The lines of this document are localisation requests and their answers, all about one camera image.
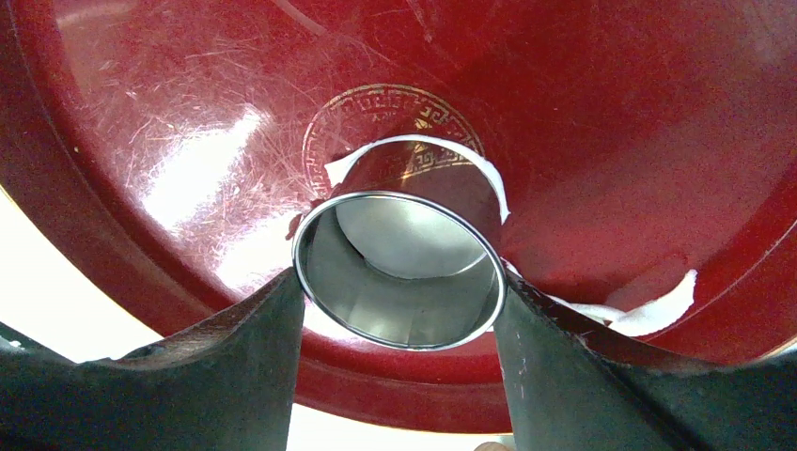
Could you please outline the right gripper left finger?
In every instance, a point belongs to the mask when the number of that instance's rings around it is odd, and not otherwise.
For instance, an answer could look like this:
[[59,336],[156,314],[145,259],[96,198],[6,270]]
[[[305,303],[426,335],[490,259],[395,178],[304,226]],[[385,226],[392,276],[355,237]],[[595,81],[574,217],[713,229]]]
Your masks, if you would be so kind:
[[119,359],[1,329],[5,450],[283,450],[305,301],[294,270]]

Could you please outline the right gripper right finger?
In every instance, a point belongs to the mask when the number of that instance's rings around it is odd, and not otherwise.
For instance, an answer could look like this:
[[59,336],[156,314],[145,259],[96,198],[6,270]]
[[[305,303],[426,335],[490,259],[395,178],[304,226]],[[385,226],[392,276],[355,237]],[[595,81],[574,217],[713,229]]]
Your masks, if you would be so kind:
[[521,450],[792,450],[796,356],[716,365],[619,334],[508,277],[494,324]]

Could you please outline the small metal cup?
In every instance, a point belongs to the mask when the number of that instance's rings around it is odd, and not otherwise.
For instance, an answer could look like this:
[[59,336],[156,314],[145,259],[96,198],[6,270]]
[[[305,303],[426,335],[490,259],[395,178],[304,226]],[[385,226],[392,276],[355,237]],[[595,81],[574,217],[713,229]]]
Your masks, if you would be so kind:
[[[440,211],[478,240],[485,257],[448,277],[404,279],[371,266],[347,240],[336,206],[392,197]],[[292,259],[306,296],[331,320],[397,350],[447,350],[485,333],[508,293],[497,252],[497,195],[462,156],[420,142],[373,149],[299,224]]]

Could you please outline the round red plate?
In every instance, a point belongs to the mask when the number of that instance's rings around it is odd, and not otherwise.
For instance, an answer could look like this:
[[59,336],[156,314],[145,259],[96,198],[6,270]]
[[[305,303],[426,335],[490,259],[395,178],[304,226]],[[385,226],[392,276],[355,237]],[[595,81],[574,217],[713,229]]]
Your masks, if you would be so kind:
[[328,162],[411,132],[496,166],[543,291],[630,310],[693,269],[647,343],[795,341],[792,1],[1,5],[1,184],[163,335],[288,267]]

